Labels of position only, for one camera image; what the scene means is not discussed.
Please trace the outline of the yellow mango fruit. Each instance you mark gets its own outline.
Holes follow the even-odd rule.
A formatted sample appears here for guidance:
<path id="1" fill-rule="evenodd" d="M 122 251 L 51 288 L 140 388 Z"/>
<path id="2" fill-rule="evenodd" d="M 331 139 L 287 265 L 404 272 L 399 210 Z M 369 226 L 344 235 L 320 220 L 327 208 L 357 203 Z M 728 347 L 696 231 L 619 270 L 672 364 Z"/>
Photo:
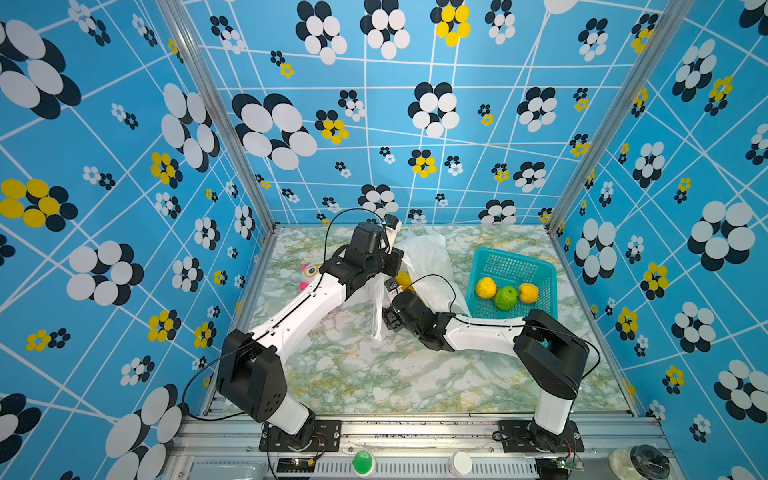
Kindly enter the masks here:
<path id="1" fill-rule="evenodd" d="M 395 277 L 395 280 L 401 290 L 409 290 L 413 283 L 411 276 L 406 271 L 401 271 Z"/>

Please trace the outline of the white translucent plastic bag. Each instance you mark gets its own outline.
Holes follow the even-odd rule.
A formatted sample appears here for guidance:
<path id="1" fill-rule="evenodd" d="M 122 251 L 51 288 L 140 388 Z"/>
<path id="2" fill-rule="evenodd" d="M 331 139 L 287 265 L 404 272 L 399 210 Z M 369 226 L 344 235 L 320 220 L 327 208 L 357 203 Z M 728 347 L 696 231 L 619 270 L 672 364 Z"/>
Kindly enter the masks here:
<path id="1" fill-rule="evenodd" d="M 407 230 L 408 237 L 398 240 L 398 248 L 404 252 L 400 267 L 416 280 L 423 275 L 437 274 L 445 277 L 448 284 L 441 283 L 438 278 L 427 278 L 423 284 L 417 286 L 419 292 L 425 296 L 425 303 L 438 311 L 448 311 L 449 303 L 453 299 L 450 288 L 456 292 L 455 300 L 450 311 L 457 314 L 468 314 L 469 309 L 464 295 L 454 280 L 452 263 L 448 255 L 446 237 L 431 229 L 425 230 L 419 235 L 420 230 Z M 362 288 L 362 292 L 356 292 L 350 302 L 369 300 L 373 305 L 373 330 L 372 338 L 381 342 L 386 336 L 385 325 L 382 318 L 382 309 L 389 303 L 385 297 L 385 280 L 387 276 L 379 274 L 368 281 Z"/>

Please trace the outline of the yellow lemon fruit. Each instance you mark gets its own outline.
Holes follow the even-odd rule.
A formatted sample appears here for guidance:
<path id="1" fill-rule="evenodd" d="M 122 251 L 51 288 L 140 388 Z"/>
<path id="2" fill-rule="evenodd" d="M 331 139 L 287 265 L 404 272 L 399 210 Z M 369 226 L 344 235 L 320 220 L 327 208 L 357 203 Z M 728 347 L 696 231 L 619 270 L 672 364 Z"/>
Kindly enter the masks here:
<path id="1" fill-rule="evenodd" d="M 493 299 L 497 290 L 497 284 L 491 277 L 483 277 L 475 284 L 475 295 L 483 300 Z"/>

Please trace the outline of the green fruit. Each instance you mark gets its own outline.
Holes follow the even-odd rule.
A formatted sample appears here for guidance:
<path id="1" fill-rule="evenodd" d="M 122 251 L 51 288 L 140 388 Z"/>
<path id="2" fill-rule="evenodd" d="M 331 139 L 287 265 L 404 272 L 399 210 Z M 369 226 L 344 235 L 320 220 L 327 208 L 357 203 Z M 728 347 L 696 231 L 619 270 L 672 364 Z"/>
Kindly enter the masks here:
<path id="1" fill-rule="evenodd" d="M 494 297 L 494 306 L 500 311 L 511 311 L 518 302 L 518 290 L 513 286 L 499 288 Z"/>

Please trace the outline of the yellow orange round fruit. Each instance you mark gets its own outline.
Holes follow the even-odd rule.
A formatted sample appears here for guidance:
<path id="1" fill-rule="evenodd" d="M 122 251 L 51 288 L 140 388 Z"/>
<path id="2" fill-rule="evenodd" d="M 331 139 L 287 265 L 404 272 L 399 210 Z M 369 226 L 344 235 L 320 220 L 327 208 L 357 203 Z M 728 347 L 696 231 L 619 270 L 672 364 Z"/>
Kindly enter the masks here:
<path id="1" fill-rule="evenodd" d="M 522 283 L 518 287 L 518 301 L 524 304 L 535 304 L 540 297 L 539 288 L 531 283 Z"/>

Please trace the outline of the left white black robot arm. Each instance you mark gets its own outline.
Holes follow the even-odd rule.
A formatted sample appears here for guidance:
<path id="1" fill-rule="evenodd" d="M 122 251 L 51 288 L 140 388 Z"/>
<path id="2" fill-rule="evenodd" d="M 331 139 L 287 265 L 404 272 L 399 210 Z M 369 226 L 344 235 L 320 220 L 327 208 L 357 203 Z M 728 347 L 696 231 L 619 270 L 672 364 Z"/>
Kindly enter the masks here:
<path id="1" fill-rule="evenodd" d="M 216 390 L 259 423 L 269 423 L 301 446 L 314 433 L 315 414 L 287 393 L 283 362 L 335 308 L 369 280 L 397 275 L 403 251 L 394 247 L 399 220 L 362 222 L 348 244 L 319 268 L 319 273 L 291 302 L 265 323 L 244 332 L 235 329 L 218 362 Z"/>

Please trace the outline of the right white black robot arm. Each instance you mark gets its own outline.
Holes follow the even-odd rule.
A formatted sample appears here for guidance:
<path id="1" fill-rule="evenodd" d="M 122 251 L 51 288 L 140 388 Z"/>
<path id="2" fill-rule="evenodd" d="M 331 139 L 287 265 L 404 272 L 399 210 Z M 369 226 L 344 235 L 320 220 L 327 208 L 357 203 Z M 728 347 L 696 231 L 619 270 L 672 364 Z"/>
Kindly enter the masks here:
<path id="1" fill-rule="evenodd" d="M 394 296 L 382 312 L 391 331 L 405 329 L 433 351 L 477 350 L 519 359 L 539 387 L 531 422 L 536 434 L 556 437 L 566 429 L 592 344 L 547 312 L 532 309 L 523 317 L 473 319 L 435 312 L 414 292 Z"/>

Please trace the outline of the teal plastic basket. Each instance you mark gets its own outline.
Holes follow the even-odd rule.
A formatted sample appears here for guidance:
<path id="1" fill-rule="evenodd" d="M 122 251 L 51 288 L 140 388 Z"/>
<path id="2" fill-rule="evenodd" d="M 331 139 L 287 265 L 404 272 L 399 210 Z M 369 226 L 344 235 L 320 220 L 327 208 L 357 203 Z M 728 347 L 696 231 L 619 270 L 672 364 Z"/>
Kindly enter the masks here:
<path id="1" fill-rule="evenodd" d="M 509 311 L 498 309 L 493 299 L 482 299 L 476 294 L 477 283 L 490 278 L 498 290 L 514 287 L 520 290 L 523 284 L 538 289 L 536 302 L 527 304 L 518 300 Z M 474 254 L 466 303 L 473 318 L 510 319 L 523 317 L 531 309 L 540 309 L 558 318 L 557 273 L 555 267 L 546 261 L 522 254 L 482 247 Z"/>

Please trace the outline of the green push button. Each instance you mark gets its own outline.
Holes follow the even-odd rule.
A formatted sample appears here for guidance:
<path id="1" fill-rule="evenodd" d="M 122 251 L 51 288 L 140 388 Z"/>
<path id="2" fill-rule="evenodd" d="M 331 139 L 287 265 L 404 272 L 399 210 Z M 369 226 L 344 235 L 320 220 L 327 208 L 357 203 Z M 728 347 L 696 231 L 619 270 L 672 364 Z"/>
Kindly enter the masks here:
<path id="1" fill-rule="evenodd" d="M 354 473 L 361 478 L 368 478 L 375 473 L 375 457 L 367 451 L 359 451 L 352 460 Z"/>

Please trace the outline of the white round button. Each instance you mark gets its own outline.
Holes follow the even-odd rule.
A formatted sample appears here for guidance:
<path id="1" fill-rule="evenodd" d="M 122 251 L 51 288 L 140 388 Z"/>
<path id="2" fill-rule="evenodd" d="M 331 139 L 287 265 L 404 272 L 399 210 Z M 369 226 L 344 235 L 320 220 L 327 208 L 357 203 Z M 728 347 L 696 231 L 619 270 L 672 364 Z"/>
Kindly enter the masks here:
<path id="1" fill-rule="evenodd" d="M 448 467 L 452 475 L 463 477 L 472 472 L 473 461 L 468 453 L 457 451 L 449 457 Z"/>

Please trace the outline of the small circuit board left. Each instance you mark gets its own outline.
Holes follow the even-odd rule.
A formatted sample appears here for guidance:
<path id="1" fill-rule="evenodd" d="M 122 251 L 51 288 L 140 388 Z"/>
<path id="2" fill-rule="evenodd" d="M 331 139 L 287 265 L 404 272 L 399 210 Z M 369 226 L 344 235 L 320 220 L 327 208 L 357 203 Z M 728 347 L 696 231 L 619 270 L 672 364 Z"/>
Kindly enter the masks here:
<path id="1" fill-rule="evenodd" d="M 281 457 L 277 461 L 279 474 L 311 474 L 315 472 L 316 461 L 313 458 Z"/>

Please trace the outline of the small circuit board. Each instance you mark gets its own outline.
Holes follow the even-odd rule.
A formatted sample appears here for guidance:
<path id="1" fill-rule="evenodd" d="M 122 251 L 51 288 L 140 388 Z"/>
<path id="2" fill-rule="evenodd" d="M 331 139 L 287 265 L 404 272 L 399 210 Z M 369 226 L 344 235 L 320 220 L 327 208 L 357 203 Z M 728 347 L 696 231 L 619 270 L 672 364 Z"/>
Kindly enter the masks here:
<path id="1" fill-rule="evenodd" d="M 316 461 L 313 458 L 281 457 L 277 461 L 279 474 L 311 474 L 315 472 Z"/>
<path id="2" fill-rule="evenodd" d="M 537 458 L 536 470 L 540 480 L 569 480 L 584 470 L 580 461 L 567 461 L 565 458 Z"/>

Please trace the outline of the tape roll in cup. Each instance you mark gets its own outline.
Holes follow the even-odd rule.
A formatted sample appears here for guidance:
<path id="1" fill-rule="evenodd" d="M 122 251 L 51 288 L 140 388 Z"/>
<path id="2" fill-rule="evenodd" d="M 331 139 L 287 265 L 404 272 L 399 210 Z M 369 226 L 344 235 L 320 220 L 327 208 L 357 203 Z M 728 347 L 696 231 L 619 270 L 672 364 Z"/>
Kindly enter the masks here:
<path id="1" fill-rule="evenodd" d="M 620 480 L 666 480 L 671 472 L 669 458 L 647 444 L 616 449 L 608 455 L 608 463 Z"/>

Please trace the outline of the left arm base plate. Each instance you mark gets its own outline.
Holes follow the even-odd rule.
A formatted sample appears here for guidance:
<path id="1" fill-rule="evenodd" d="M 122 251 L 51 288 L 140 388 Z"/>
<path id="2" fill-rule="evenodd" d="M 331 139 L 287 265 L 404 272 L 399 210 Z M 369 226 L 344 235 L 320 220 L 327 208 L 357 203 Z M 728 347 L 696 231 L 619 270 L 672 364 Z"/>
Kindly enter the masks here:
<path id="1" fill-rule="evenodd" d="M 296 434 L 268 424 L 262 432 L 259 451 L 264 453 L 338 452 L 340 448 L 342 422 L 339 420 L 310 419 Z"/>

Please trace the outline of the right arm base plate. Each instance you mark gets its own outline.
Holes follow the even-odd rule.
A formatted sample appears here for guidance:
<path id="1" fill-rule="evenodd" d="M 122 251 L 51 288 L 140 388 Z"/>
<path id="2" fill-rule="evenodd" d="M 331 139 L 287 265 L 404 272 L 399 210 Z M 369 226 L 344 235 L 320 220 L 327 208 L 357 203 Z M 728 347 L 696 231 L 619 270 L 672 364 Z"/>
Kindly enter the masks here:
<path id="1" fill-rule="evenodd" d="M 553 434 L 533 420 L 503 420 L 492 433 L 505 453 L 565 455 L 585 451 L 582 435 L 574 421 L 568 420 L 560 434 Z"/>

